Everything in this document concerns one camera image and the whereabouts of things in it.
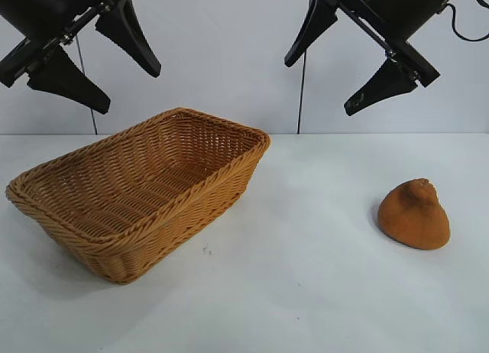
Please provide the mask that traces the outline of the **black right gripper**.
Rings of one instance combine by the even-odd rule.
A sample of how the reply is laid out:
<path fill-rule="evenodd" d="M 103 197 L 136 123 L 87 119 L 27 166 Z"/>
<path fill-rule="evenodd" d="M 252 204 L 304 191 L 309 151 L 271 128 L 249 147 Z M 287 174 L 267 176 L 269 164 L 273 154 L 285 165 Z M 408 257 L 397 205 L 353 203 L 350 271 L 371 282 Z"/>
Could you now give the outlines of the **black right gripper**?
<path fill-rule="evenodd" d="M 440 73 L 408 40 L 449 0 L 310 0 L 303 25 L 284 57 L 293 66 L 319 36 L 337 20 L 343 10 L 364 31 L 382 36 L 387 59 L 377 72 L 344 104 L 352 116 L 385 99 L 412 92 L 416 81 L 423 86 Z"/>

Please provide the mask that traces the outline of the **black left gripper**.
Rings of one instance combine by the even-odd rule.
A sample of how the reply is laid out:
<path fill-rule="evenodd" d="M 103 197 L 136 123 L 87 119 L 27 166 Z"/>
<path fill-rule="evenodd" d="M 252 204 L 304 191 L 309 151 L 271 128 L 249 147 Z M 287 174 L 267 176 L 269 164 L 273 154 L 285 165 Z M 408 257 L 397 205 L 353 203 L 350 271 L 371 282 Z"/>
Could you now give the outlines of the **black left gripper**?
<path fill-rule="evenodd" d="M 1 83 L 12 86 L 37 61 L 28 71 L 30 88 L 106 114 L 110 98 L 58 47 L 70 44 L 98 15 L 96 30 L 158 77 L 160 61 L 144 36 L 132 0 L 1 0 L 1 16 L 24 36 L 1 60 Z"/>

